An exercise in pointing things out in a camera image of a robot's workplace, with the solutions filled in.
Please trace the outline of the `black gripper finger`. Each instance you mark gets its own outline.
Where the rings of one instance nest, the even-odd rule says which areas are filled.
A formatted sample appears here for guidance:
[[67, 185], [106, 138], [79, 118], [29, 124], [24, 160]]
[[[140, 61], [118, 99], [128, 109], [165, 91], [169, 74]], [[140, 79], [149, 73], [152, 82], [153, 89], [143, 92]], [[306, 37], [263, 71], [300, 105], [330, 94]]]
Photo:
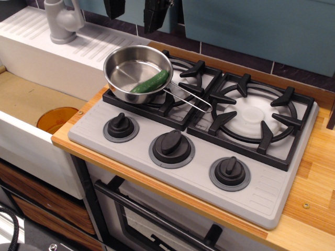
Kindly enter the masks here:
[[144, 33], [151, 34], [163, 26], [166, 13], [174, 0], [145, 0], [143, 21]]
[[104, 0], [104, 5], [110, 19], [116, 19], [125, 13], [125, 0]]

